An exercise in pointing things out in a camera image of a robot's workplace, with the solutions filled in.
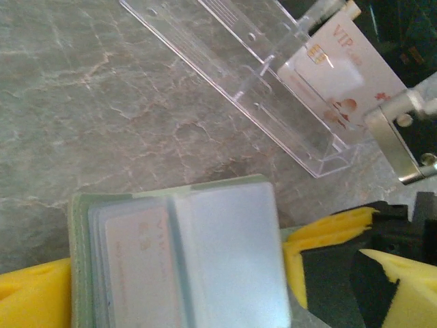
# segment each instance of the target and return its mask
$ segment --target yellow foam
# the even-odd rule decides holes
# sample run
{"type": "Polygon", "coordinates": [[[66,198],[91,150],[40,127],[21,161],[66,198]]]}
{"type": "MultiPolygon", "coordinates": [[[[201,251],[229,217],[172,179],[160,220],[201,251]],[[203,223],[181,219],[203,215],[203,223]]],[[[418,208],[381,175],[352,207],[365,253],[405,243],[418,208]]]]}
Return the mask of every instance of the yellow foam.
{"type": "Polygon", "coordinates": [[[69,327],[70,270],[66,258],[0,275],[0,327],[69,327]]]}
{"type": "Polygon", "coordinates": [[[307,309],[305,271],[301,251],[318,247],[339,245],[369,229],[374,208],[362,207],[348,212],[331,215],[306,225],[289,235],[283,243],[283,254],[287,281],[300,306],[307,309]]]}
{"type": "Polygon", "coordinates": [[[363,254],[379,262],[399,286],[382,328],[437,327],[437,267],[372,249],[363,254]]]}

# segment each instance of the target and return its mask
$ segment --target metal clamp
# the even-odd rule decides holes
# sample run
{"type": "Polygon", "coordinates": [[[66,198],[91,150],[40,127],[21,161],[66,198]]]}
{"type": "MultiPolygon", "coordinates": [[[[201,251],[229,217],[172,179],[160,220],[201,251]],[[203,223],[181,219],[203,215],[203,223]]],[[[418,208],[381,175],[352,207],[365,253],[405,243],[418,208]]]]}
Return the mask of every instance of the metal clamp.
{"type": "Polygon", "coordinates": [[[365,117],[399,180],[408,185],[437,175],[437,98],[425,103],[407,90],[365,117]]]}

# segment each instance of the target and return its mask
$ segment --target gray marble countertop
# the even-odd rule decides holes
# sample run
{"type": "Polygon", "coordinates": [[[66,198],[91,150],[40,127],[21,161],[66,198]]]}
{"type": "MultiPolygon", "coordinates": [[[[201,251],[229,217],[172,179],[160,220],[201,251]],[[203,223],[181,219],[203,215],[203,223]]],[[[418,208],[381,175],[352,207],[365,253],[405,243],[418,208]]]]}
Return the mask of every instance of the gray marble countertop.
{"type": "MultiPolygon", "coordinates": [[[[2,0],[0,45],[0,273],[68,256],[78,191],[261,173],[286,227],[437,190],[403,186],[375,142],[354,167],[310,177],[116,0],[2,0]]],[[[437,79],[421,90],[436,95],[437,79]]]]}

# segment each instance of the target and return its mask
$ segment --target transparent plastic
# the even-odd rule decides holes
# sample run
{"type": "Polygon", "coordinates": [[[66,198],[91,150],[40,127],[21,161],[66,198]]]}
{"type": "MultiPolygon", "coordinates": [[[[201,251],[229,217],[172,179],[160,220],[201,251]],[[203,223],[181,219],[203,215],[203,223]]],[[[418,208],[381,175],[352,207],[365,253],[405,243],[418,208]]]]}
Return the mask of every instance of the transparent plastic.
{"type": "Polygon", "coordinates": [[[275,0],[120,0],[189,66],[316,178],[351,166],[348,145],[277,76],[341,0],[296,20],[275,0]]]}

